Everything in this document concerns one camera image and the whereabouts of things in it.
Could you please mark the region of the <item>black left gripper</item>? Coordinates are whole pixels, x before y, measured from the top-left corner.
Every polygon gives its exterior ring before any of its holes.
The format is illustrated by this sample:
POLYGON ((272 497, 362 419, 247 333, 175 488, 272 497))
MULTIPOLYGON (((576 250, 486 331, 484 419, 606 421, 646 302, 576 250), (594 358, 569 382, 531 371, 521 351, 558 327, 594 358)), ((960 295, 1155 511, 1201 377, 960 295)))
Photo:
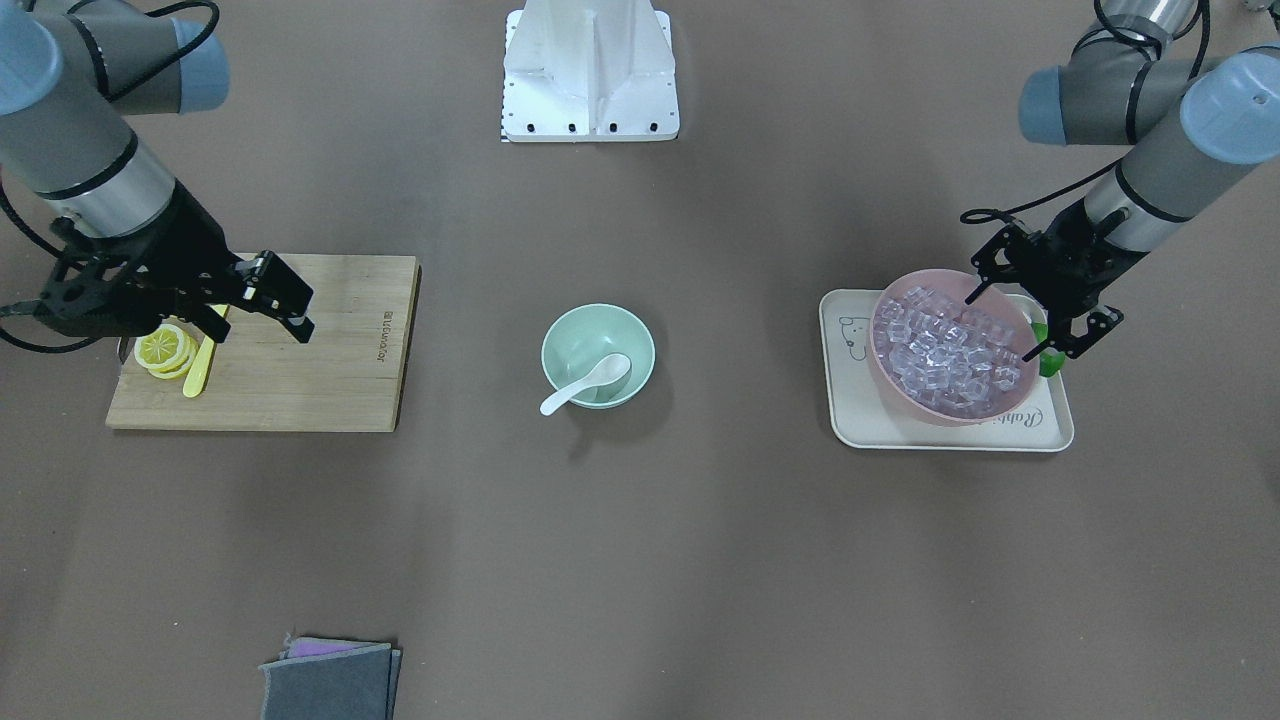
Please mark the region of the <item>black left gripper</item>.
POLYGON ((1129 272, 1144 252, 1123 249, 1108 241, 1125 219, 1116 210, 1096 223, 1076 201, 1061 211, 1047 231, 1029 231, 1011 213, 973 209, 961 214, 963 224, 1004 223, 973 256, 979 282, 964 299, 974 304, 992 284, 1018 284, 1044 310, 1044 332, 1032 329, 1037 343, 1021 355, 1032 363, 1048 351, 1076 359, 1124 320, 1124 313, 1100 304, 1100 295, 1129 272))

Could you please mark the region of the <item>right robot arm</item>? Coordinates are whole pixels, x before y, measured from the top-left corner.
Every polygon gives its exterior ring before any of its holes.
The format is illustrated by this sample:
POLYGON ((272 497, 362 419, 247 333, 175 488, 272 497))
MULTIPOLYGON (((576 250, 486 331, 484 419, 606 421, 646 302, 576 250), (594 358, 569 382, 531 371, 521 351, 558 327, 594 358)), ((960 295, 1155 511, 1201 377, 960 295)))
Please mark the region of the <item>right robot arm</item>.
POLYGON ((61 241, 38 296, 3 315, 32 316, 65 336, 67 351, 148 334, 169 316, 223 342, 230 327, 219 304, 270 316, 301 343, 312 336, 312 288, 274 252, 232 252, 127 120, 227 100, 219 6, 205 3, 202 23, 180 19, 187 8, 3 4, 3 168, 54 210, 61 241))

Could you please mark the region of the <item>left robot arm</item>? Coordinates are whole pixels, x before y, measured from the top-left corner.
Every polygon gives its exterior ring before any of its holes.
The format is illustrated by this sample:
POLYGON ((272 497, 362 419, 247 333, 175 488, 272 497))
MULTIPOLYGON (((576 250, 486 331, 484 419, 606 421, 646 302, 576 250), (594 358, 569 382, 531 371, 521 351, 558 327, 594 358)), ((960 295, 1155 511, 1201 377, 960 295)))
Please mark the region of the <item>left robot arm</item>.
POLYGON ((1019 101, 1023 136, 1047 145, 1124 145, 1123 158, 1085 177, 1083 199, 1044 231, 1016 209, 973 209, 965 224, 1001 222, 972 258, 979 284, 1018 284, 1044 310, 1034 360, 1078 357, 1121 320, 1101 293, 1181 225, 1279 152, 1277 44, 1231 56, 1169 60, 1199 24, 1207 1, 1097 1, 1094 22, 1069 61, 1028 78, 1019 101))

